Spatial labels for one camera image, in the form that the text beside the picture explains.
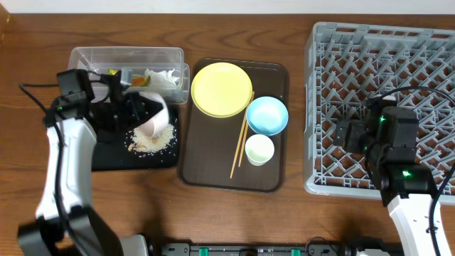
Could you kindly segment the green orange snack wrapper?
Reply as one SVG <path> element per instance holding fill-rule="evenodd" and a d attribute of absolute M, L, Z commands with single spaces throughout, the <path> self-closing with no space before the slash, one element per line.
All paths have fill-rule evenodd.
<path fill-rule="evenodd" d="M 118 72 L 118 70 L 111 69 L 109 68 L 107 70 L 107 73 L 109 75 L 115 75 Z M 149 75 L 137 75 L 133 74 L 132 75 L 132 86 L 133 87 L 146 87 L 150 82 L 150 76 Z"/>

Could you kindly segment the white bowl with rice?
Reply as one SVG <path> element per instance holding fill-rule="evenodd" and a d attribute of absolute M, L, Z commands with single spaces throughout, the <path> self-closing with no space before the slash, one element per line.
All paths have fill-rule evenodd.
<path fill-rule="evenodd" d="M 158 137 L 169 124 L 169 113 L 166 102 L 156 92 L 140 92 L 139 94 L 149 100 L 158 102 L 162 106 L 162 110 L 138 127 L 146 136 Z"/>

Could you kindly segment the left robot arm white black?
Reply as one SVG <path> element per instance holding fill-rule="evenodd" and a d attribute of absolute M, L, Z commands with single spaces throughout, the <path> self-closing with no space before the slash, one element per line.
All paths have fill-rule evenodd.
<path fill-rule="evenodd" d="M 92 71 L 70 69 L 56 75 L 60 96 L 44 111 L 50 145 L 45 188 L 36 219 L 18 227 L 25 255 L 150 255 L 143 235 L 119 238 L 92 207 L 92 158 L 97 132 L 122 134 L 166 110 L 162 96 L 130 91 L 132 72 L 101 74 L 107 86 L 97 101 Z"/>

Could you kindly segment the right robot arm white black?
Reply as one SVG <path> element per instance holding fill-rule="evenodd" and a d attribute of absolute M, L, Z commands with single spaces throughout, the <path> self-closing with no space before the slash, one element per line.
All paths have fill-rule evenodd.
<path fill-rule="evenodd" d="M 415 112 L 387 106 L 371 110 L 365 121 L 337 121 L 333 143 L 364 156 L 405 255 L 450 255 L 437 185 L 429 167 L 415 161 L 418 129 Z"/>

